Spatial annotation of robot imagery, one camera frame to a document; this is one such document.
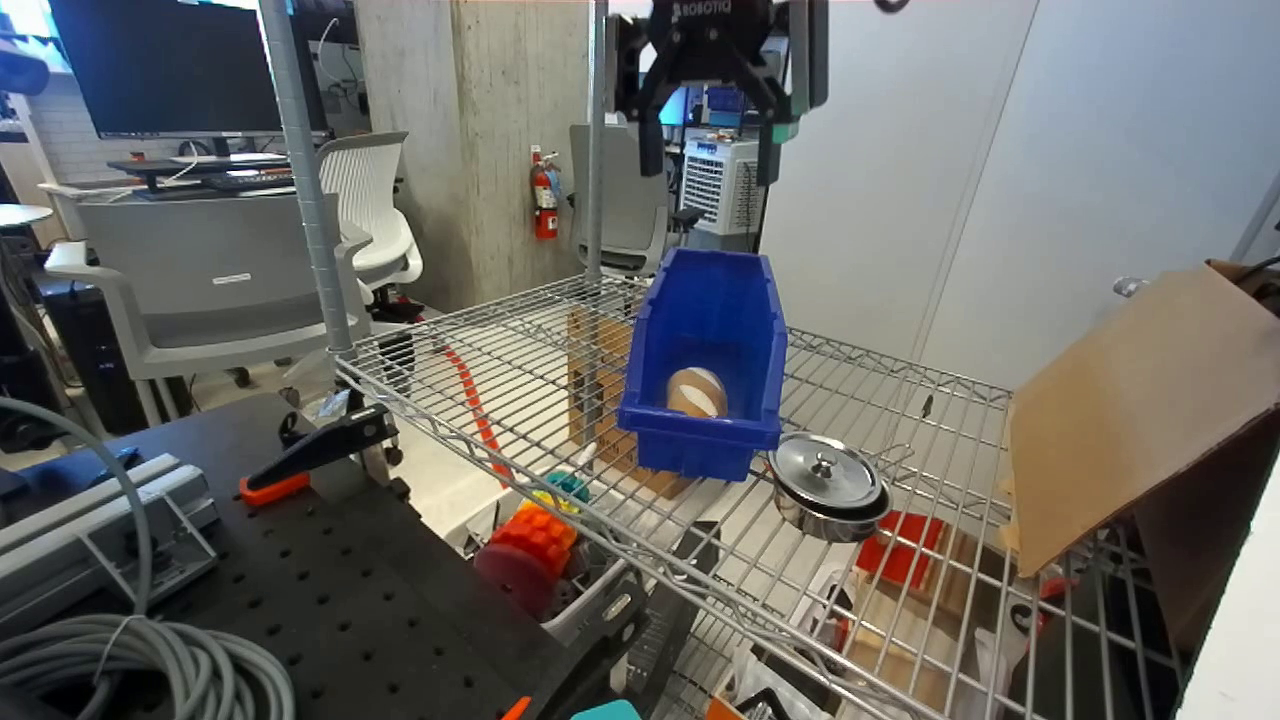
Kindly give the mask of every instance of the white shelf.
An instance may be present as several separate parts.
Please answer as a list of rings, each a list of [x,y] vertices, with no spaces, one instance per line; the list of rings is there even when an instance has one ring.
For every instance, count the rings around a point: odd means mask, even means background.
[[[551,469],[582,471],[594,488],[594,498],[568,514],[582,530],[698,599],[710,620],[821,677],[863,714],[1020,714],[1037,709],[1037,695],[1053,695],[1053,682],[1080,682],[1074,677],[1080,670],[1080,655],[1096,655],[1104,667],[1104,709],[1136,695],[1142,714],[1160,714],[1150,695],[1160,695],[1151,691],[1160,677],[1182,682],[1182,667],[1155,650],[1155,632],[1136,614],[1136,596],[1150,590],[1150,578],[1120,530],[1096,535],[1060,562],[1074,582],[1055,602],[1041,599],[1037,578],[1017,578],[1017,569],[997,554],[997,530],[1014,514],[1001,498],[1007,460],[1004,389],[802,329],[787,330],[787,432],[840,437],[884,471],[897,510],[922,510],[958,526],[938,547],[882,530],[884,542],[915,547],[913,569],[932,562],[932,572],[946,572],[932,590],[884,590],[884,562],[857,572],[860,542],[813,540],[779,520],[760,463],[739,482],[706,481],[687,482],[678,498],[642,488],[620,469],[582,463],[568,408],[586,397],[568,383],[568,359],[594,354],[594,371],[624,371],[616,335],[609,330],[624,329],[638,303],[633,289],[605,289],[597,303],[582,289],[582,278],[565,278],[442,314],[399,338],[366,338],[352,359],[341,359],[341,371],[369,399],[388,402],[399,418],[432,432],[471,463],[511,469],[523,492],[541,488],[541,475]],[[605,314],[599,335],[568,329],[590,309]],[[501,453],[481,442],[464,383],[442,347],[451,347],[467,365]],[[692,520],[721,520],[724,561],[710,577],[670,553]],[[832,582],[850,586],[853,609],[832,602],[826,590]],[[1120,590],[1120,599],[1129,596],[1124,613],[1118,602],[1096,609],[1104,586]],[[1017,632],[1007,624],[1014,609],[1034,609],[1060,624],[1063,643]],[[863,650],[857,660],[832,650],[795,627],[803,613],[840,620]],[[977,662],[977,627],[987,632],[987,646],[1004,646],[992,670]],[[1014,677],[1017,655],[1023,655],[1028,677],[1046,677],[1046,667],[1055,667],[1055,677],[1017,682],[1028,691],[1014,691],[1004,677]]]

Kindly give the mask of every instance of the computer monitor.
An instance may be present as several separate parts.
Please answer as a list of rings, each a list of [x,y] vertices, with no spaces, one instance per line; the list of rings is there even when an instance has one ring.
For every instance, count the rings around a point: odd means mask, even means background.
[[[194,0],[53,0],[99,137],[280,132],[255,10]],[[301,45],[311,129],[326,109]]]

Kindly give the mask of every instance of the gray cable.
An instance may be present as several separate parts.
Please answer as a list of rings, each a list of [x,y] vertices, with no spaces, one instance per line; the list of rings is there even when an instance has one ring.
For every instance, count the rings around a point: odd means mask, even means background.
[[[0,408],[70,432],[118,475],[134,508],[141,554],[134,614],[70,614],[0,641],[0,688],[41,695],[70,678],[94,678],[96,691],[81,709],[81,720],[96,720],[107,713],[122,670],[161,670],[169,678],[173,714],[181,720],[293,720],[293,678],[270,646],[247,643],[245,636],[144,614],[153,602],[153,525],[125,463],[94,432],[41,402],[0,397]]]
[[[81,422],[74,422],[70,415],[57,415],[41,402],[27,402],[27,399],[11,399],[11,397],[0,397],[0,408],[9,413],[19,413],[19,415],[31,415],[31,418],[45,418],[62,432],[70,432],[76,442],[85,442],[122,482],[125,498],[127,498],[127,510],[134,510],[134,530],[136,530],[136,586],[134,586],[134,613],[150,613],[153,602],[153,520],[144,510],[144,498],[136,494],[125,463]]]

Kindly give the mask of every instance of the black table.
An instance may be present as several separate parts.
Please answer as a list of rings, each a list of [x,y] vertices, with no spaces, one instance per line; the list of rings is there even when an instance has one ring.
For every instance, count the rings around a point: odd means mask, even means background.
[[[118,438],[201,463],[219,525],[219,562],[158,614],[225,627],[271,646],[301,714],[481,720],[535,691],[559,643],[498,596],[383,488],[341,503],[318,492],[247,510],[237,481],[280,453],[285,399],[259,397]],[[169,714],[144,698],[134,714]]]

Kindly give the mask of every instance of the white wall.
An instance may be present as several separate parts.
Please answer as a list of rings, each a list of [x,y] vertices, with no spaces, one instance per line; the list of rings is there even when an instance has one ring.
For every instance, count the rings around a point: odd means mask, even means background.
[[[1278,29],[1278,0],[1046,0],[928,365],[1020,383],[1118,275],[1232,256],[1280,167]]]
[[[803,114],[765,250],[794,325],[915,354],[1037,0],[832,0],[832,98]]]

